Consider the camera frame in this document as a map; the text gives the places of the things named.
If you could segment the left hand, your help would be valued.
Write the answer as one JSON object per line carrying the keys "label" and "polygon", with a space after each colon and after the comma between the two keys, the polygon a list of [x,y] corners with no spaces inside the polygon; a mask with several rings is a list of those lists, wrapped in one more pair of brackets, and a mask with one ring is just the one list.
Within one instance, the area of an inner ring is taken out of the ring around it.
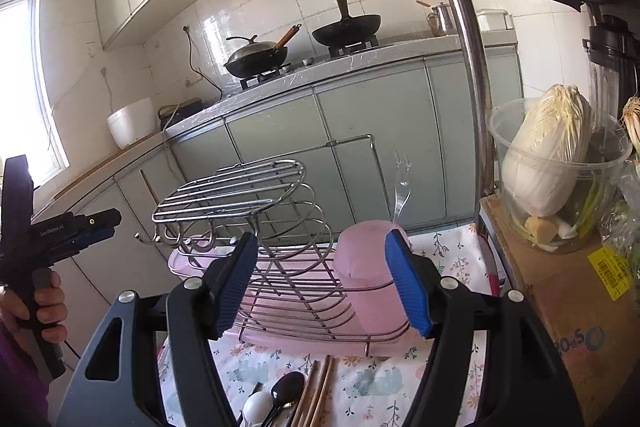
{"label": "left hand", "polygon": [[[64,343],[67,339],[67,329],[63,322],[68,315],[65,304],[65,294],[61,287],[61,277],[55,271],[50,272],[49,285],[35,291],[34,301],[37,303],[36,317],[38,321],[48,328],[43,331],[43,338],[48,343]],[[18,297],[12,289],[1,287],[1,322],[13,336],[17,344],[28,351],[26,337],[18,325],[17,320],[29,319],[28,306]]]}

